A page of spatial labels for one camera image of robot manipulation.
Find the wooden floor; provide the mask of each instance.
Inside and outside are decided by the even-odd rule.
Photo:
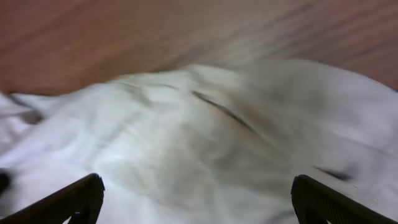
[[[305,58],[398,89],[398,0],[2,0],[3,91],[123,73]]]

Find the black plastic piece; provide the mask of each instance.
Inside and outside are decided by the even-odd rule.
[[[0,224],[94,224],[103,203],[105,187],[98,174],[90,174],[44,199],[12,214]]]
[[[398,224],[306,175],[294,179],[291,195],[300,224]]]

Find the wood grain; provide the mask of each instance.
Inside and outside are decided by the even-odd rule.
[[[305,58],[398,89],[396,0],[3,0],[0,87],[57,95],[191,63]]]

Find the wooden surface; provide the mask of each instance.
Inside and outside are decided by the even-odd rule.
[[[397,55],[397,0],[0,1],[7,92],[259,58],[316,60],[398,89]]]

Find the white fabric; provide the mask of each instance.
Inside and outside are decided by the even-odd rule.
[[[233,70],[124,76],[12,95],[18,104],[2,96],[0,167],[14,183],[0,212],[97,172],[98,223],[297,223],[290,188],[307,174],[398,219],[397,93],[299,60]]]

